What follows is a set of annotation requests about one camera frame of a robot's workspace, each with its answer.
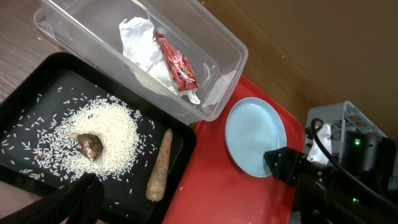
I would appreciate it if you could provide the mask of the red candy wrapper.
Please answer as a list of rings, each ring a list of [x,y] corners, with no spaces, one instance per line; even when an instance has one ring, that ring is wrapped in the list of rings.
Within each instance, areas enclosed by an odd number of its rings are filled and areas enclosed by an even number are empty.
[[[175,49],[159,32],[155,36],[160,44],[161,50],[165,55],[171,77],[177,85],[178,91],[194,90],[199,87],[195,72],[189,59],[183,53]]]

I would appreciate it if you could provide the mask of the brown sausage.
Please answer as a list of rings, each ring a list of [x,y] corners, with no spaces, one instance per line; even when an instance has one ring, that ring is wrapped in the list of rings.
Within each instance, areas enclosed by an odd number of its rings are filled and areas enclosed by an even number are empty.
[[[146,197],[153,202],[161,201],[165,195],[167,177],[169,174],[172,138],[172,130],[166,130],[160,145],[155,166],[147,183]]]

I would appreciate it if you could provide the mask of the white napkin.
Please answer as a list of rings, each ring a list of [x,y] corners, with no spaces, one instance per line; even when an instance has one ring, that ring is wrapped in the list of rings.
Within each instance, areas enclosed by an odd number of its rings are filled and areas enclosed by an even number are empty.
[[[186,95],[194,105],[200,104],[195,90],[178,91],[150,20],[141,17],[125,19],[119,24],[119,31],[126,58],[172,93],[179,97]]]

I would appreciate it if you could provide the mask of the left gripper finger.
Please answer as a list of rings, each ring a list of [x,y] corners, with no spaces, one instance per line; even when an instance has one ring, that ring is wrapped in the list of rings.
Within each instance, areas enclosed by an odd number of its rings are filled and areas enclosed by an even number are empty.
[[[1,224],[94,224],[104,200],[104,185],[95,174],[83,174],[63,187],[6,217]]]

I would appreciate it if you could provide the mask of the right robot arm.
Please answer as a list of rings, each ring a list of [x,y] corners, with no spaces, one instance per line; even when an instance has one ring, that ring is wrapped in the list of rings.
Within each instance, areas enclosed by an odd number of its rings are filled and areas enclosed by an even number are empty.
[[[340,194],[340,200],[375,205],[397,213],[397,176],[395,140],[376,133],[345,132],[340,157],[326,164],[289,147],[264,154],[271,174],[284,183],[298,187],[305,174]]]

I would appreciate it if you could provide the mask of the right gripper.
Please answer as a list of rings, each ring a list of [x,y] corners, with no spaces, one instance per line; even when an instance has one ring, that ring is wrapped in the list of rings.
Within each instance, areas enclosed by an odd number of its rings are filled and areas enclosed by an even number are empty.
[[[273,177],[295,187],[293,212],[342,210],[342,174],[335,166],[302,160],[303,153],[289,147],[265,152],[264,159]]]

